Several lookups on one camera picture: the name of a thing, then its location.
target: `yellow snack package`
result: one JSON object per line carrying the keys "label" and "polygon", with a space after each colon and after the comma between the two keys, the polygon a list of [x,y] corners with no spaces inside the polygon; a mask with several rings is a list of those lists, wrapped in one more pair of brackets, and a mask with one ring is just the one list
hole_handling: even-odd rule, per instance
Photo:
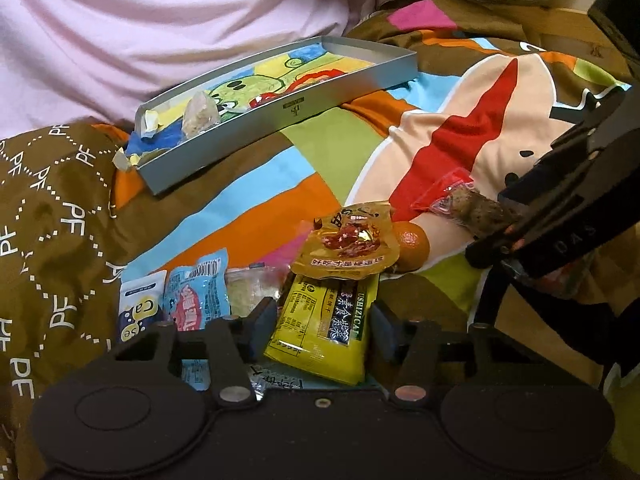
{"label": "yellow snack package", "polygon": [[310,278],[361,280],[391,267],[399,253],[389,202],[354,204],[316,220],[291,270]]}
{"label": "yellow snack package", "polygon": [[377,274],[357,282],[296,276],[264,354],[340,383],[362,382],[367,316],[378,279]]}

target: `orange fruit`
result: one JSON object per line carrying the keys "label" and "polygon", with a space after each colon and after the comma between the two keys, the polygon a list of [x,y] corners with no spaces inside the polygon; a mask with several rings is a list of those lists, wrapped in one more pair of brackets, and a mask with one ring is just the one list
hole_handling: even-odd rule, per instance
{"label": "orange fruit", "polygon": [[394,233],[400,245],[400,257],[394,266],[396,272],[420,269],[427,261],[431,246],[420,226],[411,222],[393,222]]}

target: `black dot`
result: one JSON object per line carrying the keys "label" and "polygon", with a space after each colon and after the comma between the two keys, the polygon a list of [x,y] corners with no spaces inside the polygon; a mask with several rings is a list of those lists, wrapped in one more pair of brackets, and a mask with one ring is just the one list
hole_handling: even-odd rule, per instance
{"label": "black dot", "polygon": [[504,177],[504,185],[509,187],[511,184],[515,184],[519,178],[515,173],[507,173]]}

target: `orange snack package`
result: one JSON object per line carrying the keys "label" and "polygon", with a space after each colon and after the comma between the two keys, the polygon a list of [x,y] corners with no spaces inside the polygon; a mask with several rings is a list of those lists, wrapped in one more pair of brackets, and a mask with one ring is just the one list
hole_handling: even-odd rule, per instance
{"label": "orange snack package", "polygon": [[316,220],[291,270],[316,280],[361,280],[392,266],[398,256],[389,202],[367,202]]}

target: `metal bolt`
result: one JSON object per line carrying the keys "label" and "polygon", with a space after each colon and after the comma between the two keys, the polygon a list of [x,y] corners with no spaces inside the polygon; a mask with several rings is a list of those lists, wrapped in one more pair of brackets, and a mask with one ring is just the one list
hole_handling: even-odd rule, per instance
{"label": "metal bolt", "polygon": [[227,386],[220,390],[220,399],[226,402],[242,402],[251,397],[251,392],[244,386]]}
{"label": "metal bolt", "polygon": [[331,405],[331,399],[325,399],[324,397],[316,399],[315,405],[316,408],[328,408]]}
{"label": "metal bolt", "polygon": [[407,402],[416,402],[427,396],[427,390],[414,384],[406,384],[396,388],[396,397]]}

